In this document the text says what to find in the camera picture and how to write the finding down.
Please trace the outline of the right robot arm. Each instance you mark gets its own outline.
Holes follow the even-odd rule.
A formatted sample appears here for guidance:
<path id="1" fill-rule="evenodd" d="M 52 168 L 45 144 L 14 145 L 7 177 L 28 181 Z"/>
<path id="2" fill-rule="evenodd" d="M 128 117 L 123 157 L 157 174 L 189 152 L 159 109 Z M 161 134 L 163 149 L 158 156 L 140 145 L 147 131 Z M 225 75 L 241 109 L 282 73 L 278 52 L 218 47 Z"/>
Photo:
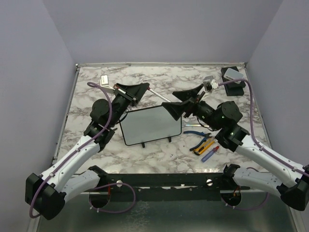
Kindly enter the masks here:
<path id="1" fill-rule="evenodd" d="M 202 100 L 201 86 L 186 91 L 174 91 L 179 102 L 164 102 L 162 106 L 178 120 L 181 116 L 195 116 L 217 134 L 217 142 L 232 152 L 243 155 L 268 173 L 251 172 L 231 164 L 224 169 L 222 184 L 227 189 L 245 186 L 279 197 L 286 205 L 304 211 L 309 202 L 309 167 L 294 162 L 258 141 L 254 131 L 247 131 L 238 122 L 242 113 L 234 101 L 226 101 L 212 108 Z"/>

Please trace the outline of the black flat box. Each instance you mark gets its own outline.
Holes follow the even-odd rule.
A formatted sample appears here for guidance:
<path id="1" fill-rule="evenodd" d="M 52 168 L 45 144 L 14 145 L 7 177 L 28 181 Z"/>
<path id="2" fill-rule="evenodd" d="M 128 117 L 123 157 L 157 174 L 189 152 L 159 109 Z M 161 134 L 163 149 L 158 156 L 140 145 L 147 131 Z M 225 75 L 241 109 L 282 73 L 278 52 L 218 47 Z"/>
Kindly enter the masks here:
<path id="1" fill-rule="evenodd" d="M 221 74 L 222 74 L 222 81 L 223 82 L 228 81 L 227 79 L 224 78 L 224 73 L 228 68 L 232 68 L 236 71 L 239 71 L 236 66 L 221 68 Z M 226 91 L 227 96 L 243 96 L 244 95 L 244 88 L 246 87 L 246 84 L 245 84 L 244 81 L 241 81 L 240 84 L 233 82 L 233 83 L 224 85 L 224 87 L 225 87 L 225 91 Z"/>

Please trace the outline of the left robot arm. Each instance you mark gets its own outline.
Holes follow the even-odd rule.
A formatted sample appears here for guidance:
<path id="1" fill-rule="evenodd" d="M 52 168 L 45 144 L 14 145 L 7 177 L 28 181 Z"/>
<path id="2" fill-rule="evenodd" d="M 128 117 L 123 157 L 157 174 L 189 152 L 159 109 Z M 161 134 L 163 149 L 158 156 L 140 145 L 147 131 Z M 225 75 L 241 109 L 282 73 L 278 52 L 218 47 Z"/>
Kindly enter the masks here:
<path id="1" fill-rule="evenodd" d="M 78 176 L 74 174 L 88 159 L 105 148 L 115 133 L 113 127 L 120 117 L 130 105 L 137 105 L 149 89 L 149 83 L 130 86 L 117 83 L 112 89 L 115 98 L 111 100 L 102 86 L 93 82 L 87 85 L 100 89 L 105 98 L 93 103 L 91 122 L 76 145 L 40 175 L 32 173 L 26 179 L 25 201 L 30 206 L 30 218 L 42 216 L 51 220 L 79 194 L 106 187 L 107 179 L 98 167 L 89 168 Z"/>

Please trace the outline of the blue red screwdriver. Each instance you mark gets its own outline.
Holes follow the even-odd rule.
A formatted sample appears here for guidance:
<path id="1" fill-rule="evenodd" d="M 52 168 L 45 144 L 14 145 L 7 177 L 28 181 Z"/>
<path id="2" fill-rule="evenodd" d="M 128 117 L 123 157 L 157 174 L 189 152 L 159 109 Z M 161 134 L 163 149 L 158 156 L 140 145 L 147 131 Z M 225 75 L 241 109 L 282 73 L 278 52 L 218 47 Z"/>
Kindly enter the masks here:
<path id="1" fill-rule="evenodd" d="M 219 146 L 216 146 L 215 148 L 213 148 L 211 151 L 209 151 L 202 159 L 201 162 L 205 163 L 214 153 L 217 152 L 217 150 L 219 149 Z"/>

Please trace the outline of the small black-framed whiteboard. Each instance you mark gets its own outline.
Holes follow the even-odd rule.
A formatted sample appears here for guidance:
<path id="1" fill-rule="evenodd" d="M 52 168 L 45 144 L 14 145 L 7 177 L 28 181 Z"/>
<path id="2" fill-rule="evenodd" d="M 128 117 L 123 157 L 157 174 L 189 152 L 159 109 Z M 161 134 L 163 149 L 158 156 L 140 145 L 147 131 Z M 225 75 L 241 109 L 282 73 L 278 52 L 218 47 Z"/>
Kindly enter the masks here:
<path id="1" fill-rule="evenodd" d="M 182 120 L 175 120 L 163 106 L 129 111 L 120 120 L 124 143 L 127 146 L 142 145 L 168 139 L 182 133 Z"/>

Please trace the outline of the silver combination wrench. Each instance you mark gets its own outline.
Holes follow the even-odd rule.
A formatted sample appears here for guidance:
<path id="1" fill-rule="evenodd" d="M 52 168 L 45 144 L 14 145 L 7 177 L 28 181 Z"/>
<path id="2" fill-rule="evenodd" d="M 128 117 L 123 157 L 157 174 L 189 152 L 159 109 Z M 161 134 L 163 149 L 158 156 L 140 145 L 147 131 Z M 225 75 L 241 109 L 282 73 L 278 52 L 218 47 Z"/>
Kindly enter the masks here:
<path id="1" fill-rule="evenodd" d="M 208 125 L 203 125 L 203 124 L 199 124 L 199 123 L 189 123 L 189 122 L 183 121 L 182 128 L 184 128 L 184 127 L 203 127 L 203 128 L 209 128 Z"/>

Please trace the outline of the yellow utility knife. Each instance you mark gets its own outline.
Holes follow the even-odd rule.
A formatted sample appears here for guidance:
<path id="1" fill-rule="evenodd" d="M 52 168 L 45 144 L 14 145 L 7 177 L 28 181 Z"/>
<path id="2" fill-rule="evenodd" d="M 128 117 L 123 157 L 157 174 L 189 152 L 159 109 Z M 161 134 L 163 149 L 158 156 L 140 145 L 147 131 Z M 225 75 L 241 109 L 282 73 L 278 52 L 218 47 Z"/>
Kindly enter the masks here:
<path id="1" fill-rule="evenodd" d="M 202 155 L 212 144 L 214 144 L 214 139 L 209 139 L 203 142 L 200 146 L 193 150 L 193 153 L 197 156 Z"/>

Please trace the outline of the white whiteboard marker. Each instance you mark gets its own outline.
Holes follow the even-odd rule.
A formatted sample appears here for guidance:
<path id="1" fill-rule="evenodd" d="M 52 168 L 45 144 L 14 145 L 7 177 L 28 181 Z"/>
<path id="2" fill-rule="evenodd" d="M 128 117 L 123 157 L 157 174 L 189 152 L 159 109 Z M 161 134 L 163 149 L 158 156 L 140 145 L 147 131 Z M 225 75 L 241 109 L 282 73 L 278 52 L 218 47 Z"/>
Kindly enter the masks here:
<path id="1" fill-rule="evenodd" d="M 156 96 L 158 96 L 160 99 L 162 99 L 165 102 L 171 102 L 169 99 L 165 98 L 164 96 L 162 96 L 161 94 L 159 94 L 156 91 L 152 90 L 151 88 L 148 88 L 148 91 L 150 91 L 151 93 L 155 94 Z"/>

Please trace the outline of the white small box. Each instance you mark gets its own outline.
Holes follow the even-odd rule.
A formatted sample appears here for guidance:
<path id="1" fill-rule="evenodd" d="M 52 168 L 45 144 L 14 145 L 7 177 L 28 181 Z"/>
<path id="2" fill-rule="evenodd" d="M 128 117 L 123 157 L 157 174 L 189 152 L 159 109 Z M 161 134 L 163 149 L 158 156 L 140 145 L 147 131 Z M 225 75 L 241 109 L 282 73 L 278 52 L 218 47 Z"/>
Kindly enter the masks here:
<path id="1" fill-rule="evenodd" d="M 243 80 L 244 75 L 239 71 L 236 71 L 232 68 L 228 68 L 224 73 L 224 78 L 227 80 L 237 80 L 236 83 L 240 84 Z"/>

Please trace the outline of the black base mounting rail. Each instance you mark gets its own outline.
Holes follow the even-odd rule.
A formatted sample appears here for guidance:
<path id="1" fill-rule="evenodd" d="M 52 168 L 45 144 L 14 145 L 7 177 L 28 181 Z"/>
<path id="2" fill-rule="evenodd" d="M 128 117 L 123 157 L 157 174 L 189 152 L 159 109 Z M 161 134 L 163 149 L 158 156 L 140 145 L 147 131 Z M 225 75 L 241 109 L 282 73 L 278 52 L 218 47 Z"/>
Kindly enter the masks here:
<path id="1" fill-rule="evenodd" d="M 223 173 L 108 174 L 92 166 L 81 175 L 73 175 L 58 191 L 66 194 L 66 202 L 83 192 L 102 194 L 114 202 L 167 202 L 218 201 L 222 192 L 231 193 L 237 188 Z"/>

